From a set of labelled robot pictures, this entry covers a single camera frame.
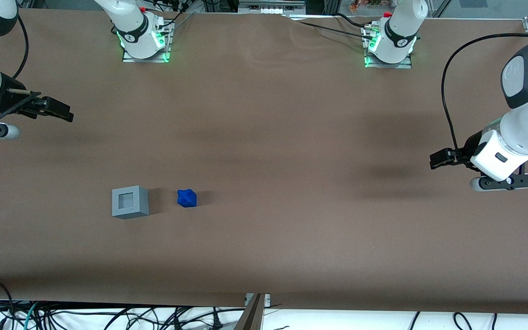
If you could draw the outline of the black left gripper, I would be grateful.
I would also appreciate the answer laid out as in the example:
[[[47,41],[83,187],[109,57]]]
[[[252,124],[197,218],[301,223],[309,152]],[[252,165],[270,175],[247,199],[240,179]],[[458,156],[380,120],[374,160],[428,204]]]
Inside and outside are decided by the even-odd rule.
[[[432,153],[430,155],[430,169],[433,171],[443,166],[457,165],[462,165],[466,168],[476,168],[471,158],[482,152],[483,148],[488,144],[486,138],[482,140],[482,135],[483,132],[480,130],[469,136],[463,148],[441,149]]]

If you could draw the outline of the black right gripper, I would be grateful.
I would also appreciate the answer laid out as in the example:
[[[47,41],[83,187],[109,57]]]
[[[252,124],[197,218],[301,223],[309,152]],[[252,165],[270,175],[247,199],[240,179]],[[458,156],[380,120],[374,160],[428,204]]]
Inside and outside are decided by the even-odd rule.
[[[32,92],[27,90],[21,82],[2,74],[0,86],[0,114],[28,98],[31,94]],[[73,122],[74,119],[74,114],[71,113],[71,107],[69,105],[51,97],[28,100],[20,107],[20,115],[28,118],[52,116],[63,119],[67,122]]]

